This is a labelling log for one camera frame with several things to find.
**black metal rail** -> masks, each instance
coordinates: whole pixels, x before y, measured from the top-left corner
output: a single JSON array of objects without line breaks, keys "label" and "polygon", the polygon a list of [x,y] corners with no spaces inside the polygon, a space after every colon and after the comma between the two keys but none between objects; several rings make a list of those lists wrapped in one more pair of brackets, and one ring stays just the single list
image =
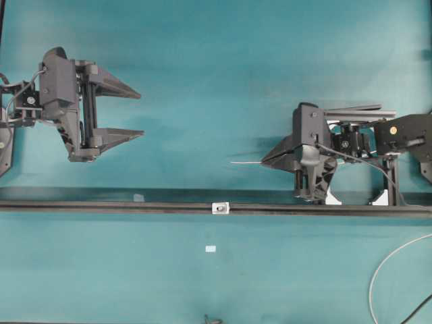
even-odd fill
[{"label": "black metal rail", "polygon": [[[211,214],[210,203],[0,200],[0,212]],[[432,219],[432,207],[272,205],[230,203],[229,215],[360,216]]]}]

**black cable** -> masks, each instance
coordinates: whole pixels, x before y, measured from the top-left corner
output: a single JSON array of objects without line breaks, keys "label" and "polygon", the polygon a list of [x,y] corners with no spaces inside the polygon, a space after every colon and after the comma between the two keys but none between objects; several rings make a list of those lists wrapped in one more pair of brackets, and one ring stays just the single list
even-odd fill
[{"label": "black cable", "polygon": [[428,296],[424,301],[422,301],[421,304],[419,304],[419,305],[417,306],[417,308],[414,309],[414,311],[410,314],[410,316],[408,316],[406,319],[404,319],[400,324],[407,324],[407,322],[408,322],[411,318],[413,318],[414,315],[417,314],[417,312],[418,312],[419,310],[421,310],[422,307],[423,307],[424,305],[426,305],[427,302],[430,301],[431,299],[432,299],[432,294],[429,295],[429,296]]},{"label": "black cable", "polygon": [[0,3],[0,47],[1,47],[1,37],[3,36],[3,20],[5,17],[6,0],[1,0]]},{"label": "black cable", "polygon": [[404,195],[399,191],[398,185],[389,177],[389,175],[387,174],[387,172],[385,172],[382,167],[379,167],[378,165],[375,165],[375,164],[373,164],[373,163],[371,163],[371,162],[369,162],[369,161],[367,161],[365,159],[361,159],[359,157],[353,157],[351,155],[348,155],[348,154],[345,154],[345,153],[333,150],[332,148],[326,147],[325,145],[322,145],[320,143],[317,143],[317,146],[321,147],[322,149],[326,150],[327,152],[340,155],[341,157],[346,157],[347,159],[353,159],[353,160],[355,160],[357,162],[366,163],[367,165],[370,165],[374,169],[377,169],[378,171],[380,171],[387,178],[387,181],[393,186],[394,190],[399,195],[400,200],[402,201],[402,203],[405,206],[409,206],[409,204],[407,204],[406,201],[405,201]]}]

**teal surface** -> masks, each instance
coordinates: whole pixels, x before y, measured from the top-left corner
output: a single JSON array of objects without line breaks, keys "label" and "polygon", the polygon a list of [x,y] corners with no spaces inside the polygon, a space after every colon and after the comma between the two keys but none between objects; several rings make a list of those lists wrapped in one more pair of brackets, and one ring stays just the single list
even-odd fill
[{"label": "teal surface", "polygon": [[[146,136],[69,163],[54,129],[19,130],[1,197],[279,201],[292,175],[230,161],[259,160],[291,131],[298,102],[432,108],[426,0],[7,2],[0,70],[10,80],[28,80],[57,45],[144,95],[99,99],[98,117]],[[400,177],[405,192],[432,192],[408,156]],[[343,165],[332,186],[355,199],[380,181]],[[379,218],[2,213],[0,321],[371,323],[378,262],[429,232],[430,221]],[[380,324],[431,293],[431,245],[383,268]],[[431,317],[427,306],[413,323]]]},{"label": "teal surface", "polygon": [[[146,135],[86,164],[67,161],[53,128],[19,130],[1,186],[291,190],[289,173],[230,161],[259,161],[291,132],[300,101],[432,108],[426,0],[8,1],[0,64],[11,80],[59,45],[143,94],[99,99],[98,118]],[[432,192],[408,155],[400,165],[402,191]],[[332,183],[357,194],[380,185],[363,165],[341,166]]]}]

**wire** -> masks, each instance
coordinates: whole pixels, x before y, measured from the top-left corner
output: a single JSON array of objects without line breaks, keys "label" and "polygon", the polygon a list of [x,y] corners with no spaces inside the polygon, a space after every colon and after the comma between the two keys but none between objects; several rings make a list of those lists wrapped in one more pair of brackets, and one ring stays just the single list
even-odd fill
[{"label": "wire", "polygon": [[423,307],[424,305],[426,305],[426,304],[428,303],[428,301],[430,301],[431,299],[432,299],[432,294],[429,295],[429,296],[427,296],[427,298],[426,298],[424,301],[422,301],[421,304],[419,304],[419,305],[417,306],[416,309],[414,309],[414,311],[410,314],[410,316],[408,316],[406,319],[404,319],[400,324],[407,324],[407,322],[408,322],[411,318],[413,318],[414,315],[417,314],[417,312],[418,312],[419,310],[421,310],[422,307]]},{"label": "wire", "polygon": [[230,162],[232,164],[261,164],[261,162],[258,161],[251,161],[251,162]]},{"label": "wire", "polygon": [[0,79],[1,81],[3,81],[4,84],[9,84],[9,80],[3,73],[0,73]]},{"label": "wire", "polygon": [[9,124],[9,108],[11,107],[12,103],[20,96],[22,95],[22,93],[24,91],[26,91],[28,88],[30,88],[30,86],[32,86],[33,82],[36,80],[36,78],[38,77],[39,74],[44,73],[45,70],[40,70],[37,71],[35,74],[33,74],[32,79],[30,80],[29,83],[27,83],[20,91],[18,91],[7,103],[6,108],[5,108],[5,125],[7,128],[7,131],[9,132],[9,138],[7,139],[6,145],[3,148],[3,150],[1,150],[1,154],[0,154],[0,165],[3,162],[3,159],[5,157],[5,152],[8,150],[9,146],[12,143],[12,138],[14,137],[14,133],[12,132],[12,128]]},{"label": "wire", "polygon": [[345,153],[342,153],[339,151],[335,151],[332,148],[326,147],[325,145],[322,145],[320,143],[317,143],[317,146],[321,147],[322,149],[325,149],[326,151],[328,151],[330,153],[337,154],[337,155],[340,155],[341,157],[346,157],[348,159],[353,159],[353,160],[358,161],[358,162],[366,163],[367,165],[379,170],[385,176],[387,181],[394,187],[394,190],[398,193],[402,203],[406,206],[409,206],[409,204],[407,204],[405,201],[404,195],[399,191],[398,185],[396,185],[395,182],[388,176],[388,174],[378,165],[375,165],[375,164],[373,164],[373,163],[371,163],[365,159],[361,159],[359,157],[353,157],[352,155],[348,155],[348,154],[345,154]]},{"label": "wire", "polygon": [[[369,284],[369,312],[371,313],[371,316],[372,316],[372,319],[373,319],[373,322],[375,323],[375,324],[378,324],[378,320],[377,320],[377,317],[375,316],[375,312],[373,311],[373,303],[372,303],[372,295],[373,295],[373,285],[374,285],[374,283],[375,283],[375,280],[377,279],[377,275],[378,275],[378,272],[379,272],[379,270],[382,268],[382,266],[384,265],[384,263],[386,263],[387,262],[387,260],[388,259],[390,259],[392,256],[394,256],[396,253],[398,253],[399,251],[401,251],[401,249],[403,249],[403,248],[406,248],[407,246],[409,246],[409,245],[411,245],[411,244],[413,244],[413,243],[415,243],[415,242],[418,242],[418,241],[421,241],[421,240],[424,240],[425,238],[432,238],[432,234],[427,234],[427,235],[424,235],[424,236],[421,236],[420,238],[416,238],[416,239],[414,239],[414,240],[411,240],[411,241],[409,241],[409,242],[407,242],[407,243],[405,243],[405,244],[403,244],[403,245],[401,245],[401,246],[399,246],[397,249],[395,249],[393,252],[391,252],[389,255],[387,255],[382,261],[381,261],[381,263],[379,264],[379,266],[378,266],[378,268],[375,270],[375,272],[373,273],[373,276],[372,276],[372,278],[371,278],[371,282],[370,282],[370,284]],[[420,305],[420,308],[421,307],[423,307],[423,305],[424,304],[426,304],[426,302],[427,302],[428,300],[426,300],[425,302],[423,302],[421,305]],[[416,310],[405,320],[405,321],[407,321],[407,320],[409,320],[412,316],[414,316],[415,315],[415,313],[417,312],[417,311],[419,311],[420,310],[420,308],[418,307],[418,309],[416,308]]]}]

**white clip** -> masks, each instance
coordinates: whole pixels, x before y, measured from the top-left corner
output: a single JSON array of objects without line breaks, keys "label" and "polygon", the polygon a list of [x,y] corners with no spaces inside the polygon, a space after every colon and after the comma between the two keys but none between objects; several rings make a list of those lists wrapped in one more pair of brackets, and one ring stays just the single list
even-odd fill
[{"label": "white clip", "polygon": [[214,202],[211,204],[211,213],[214,215],[228,215],[230,213],[230,203]]}]

